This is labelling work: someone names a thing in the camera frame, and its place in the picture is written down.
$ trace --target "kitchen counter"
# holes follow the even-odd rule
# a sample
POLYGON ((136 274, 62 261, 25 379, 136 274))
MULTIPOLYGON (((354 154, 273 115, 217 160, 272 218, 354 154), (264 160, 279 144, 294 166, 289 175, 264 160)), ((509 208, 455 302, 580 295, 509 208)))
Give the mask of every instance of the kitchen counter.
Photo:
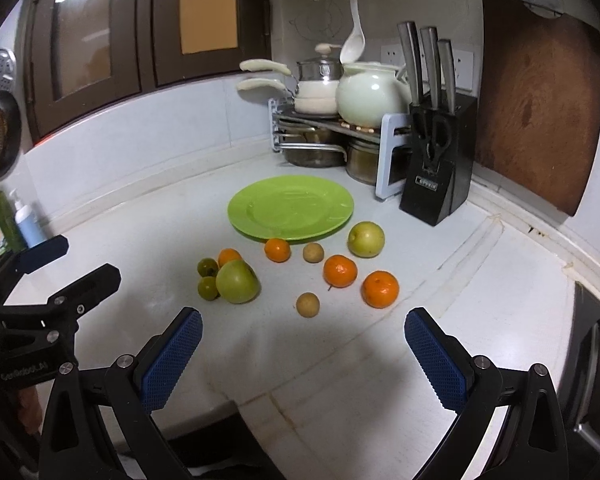
MULTIPOLYGON (((454 413, 445 411, 404 340, 404 318, 426 306, 470 354, 499 367, 525 370, 542 362, 558 383, 573 314, 573 280, 561 260, 501 217, 471 202, 432 228, 378 202, 370 186, 344 168, 307 170, 268 154, 158 189, 64 233, 67 256, 26 276, 10 303, 43 302, 56 290, 109 262, 120 290, 80 320, 80 368, 109 366, 139 351, 184 305, 203 316, 204 335, 156 423, 174 431, 235 402, 247 425, 289 480, 411 479, 433 452, 454 413), (278 174, 315 174, 349 189, 355 211, 339 232, 321 240, 328 255, 347 254, 356 222, 386 234, 377 258, 356 259, 359 277, 328 290, 322 266, 292 247, 284 264, 266 259, 262 244, 236 232, 226 205, 241 188, 278 174), (222 248, 240 251, 262 282, 252 303, 208 303, 198 297, 197 262, 222 248), (359 286, 373 270, 393 273, 398 301, 375 310, 359 286), (302 292, 320 314, 295 311, 302 292)), ((41 386, 43 397, 49 385, 41 386)), ((112 438, 120 430, 105 412, 112 438)), ((481 470, 504 408, 466 478, 481 470)))

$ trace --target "blue bottle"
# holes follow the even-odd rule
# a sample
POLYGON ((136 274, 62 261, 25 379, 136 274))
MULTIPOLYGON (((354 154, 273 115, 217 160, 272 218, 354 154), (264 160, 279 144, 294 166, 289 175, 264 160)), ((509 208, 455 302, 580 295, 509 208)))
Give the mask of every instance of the blue bottle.
POLYGON ((29 249, 44 242, 46 235, 40 228, 31 206, 20 200, 15 189, 11 191, 10 195, 16 206, 16 224, 29 249))

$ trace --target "wooden cabinet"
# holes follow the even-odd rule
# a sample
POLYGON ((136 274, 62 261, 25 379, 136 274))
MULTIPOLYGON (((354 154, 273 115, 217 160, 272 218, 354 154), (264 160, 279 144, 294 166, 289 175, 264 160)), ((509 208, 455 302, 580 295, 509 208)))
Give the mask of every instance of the wooden cabinet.
POLYGON ((27 1, 34 140, 123 98, 270 56, 269 0, 27 1))
POLYGON ((158 85, 238 70, 266 57, 269 0, 154 0, 158 85))
POLYGON ((35 1, 28 101, 39 137, 140 91, 135 0, 35 1))

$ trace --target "wooden cutting board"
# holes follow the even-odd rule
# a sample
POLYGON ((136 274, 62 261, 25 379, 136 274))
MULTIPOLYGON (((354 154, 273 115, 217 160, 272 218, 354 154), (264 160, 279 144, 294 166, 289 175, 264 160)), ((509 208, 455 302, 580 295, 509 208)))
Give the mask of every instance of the wooden cutting board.
POLYGON ((482 0, 476 161, 573 216, 600 134, 600 34, 521 0, 482 0))

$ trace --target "wall outlet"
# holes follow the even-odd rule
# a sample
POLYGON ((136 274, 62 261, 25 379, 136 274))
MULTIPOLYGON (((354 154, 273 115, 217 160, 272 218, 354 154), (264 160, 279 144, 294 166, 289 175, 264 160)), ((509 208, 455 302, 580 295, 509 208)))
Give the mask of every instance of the wall outlet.
POLYGON ((394 45, 382 46, 380 51, 380 63, 395 66, 404 65, 402 45, 398 43, 394 45))
MULTIPOLYGON (((456 68, 456 88, 472 91, 474 89, 474 53, 465 50, 453 48, 454 66, 456 68)), ((427 73, 427 64, 424 61, 422 46, 420 47, 420 57, 422 63, 422 79, 429 81, 427 73)), ((380 50, 380 62, 395 66, 404 65, 404 54, 400 44, 383 45, 380 50)), ((442 78, 442 84, 445 84, 445 78, 442 78)))

